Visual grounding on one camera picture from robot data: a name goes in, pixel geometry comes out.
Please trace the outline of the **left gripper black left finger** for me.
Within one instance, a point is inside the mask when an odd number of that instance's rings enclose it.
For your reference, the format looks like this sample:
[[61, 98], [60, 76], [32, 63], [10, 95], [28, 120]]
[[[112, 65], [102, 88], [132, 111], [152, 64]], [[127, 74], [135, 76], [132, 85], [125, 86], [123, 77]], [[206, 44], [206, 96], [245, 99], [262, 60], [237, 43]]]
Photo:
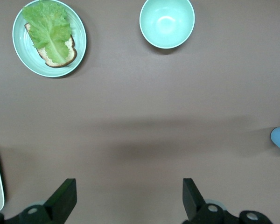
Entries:
[[76, 203], [76, 179], [68, 178], [43, 205], [29, 206], [10, 219], [0, 213], [0, 224], [64, 224]]

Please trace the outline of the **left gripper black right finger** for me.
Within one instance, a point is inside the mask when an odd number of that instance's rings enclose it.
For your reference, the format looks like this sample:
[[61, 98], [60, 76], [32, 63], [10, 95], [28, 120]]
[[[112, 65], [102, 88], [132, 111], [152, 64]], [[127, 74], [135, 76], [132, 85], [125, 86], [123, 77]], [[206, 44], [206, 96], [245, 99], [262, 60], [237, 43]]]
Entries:
[[191, 178], [182, 183], [182, 202], [188, 219], [185, 224], [271, 224], [264, 214], [244, 210], [236, 217], [215, 203], [207, 203]]

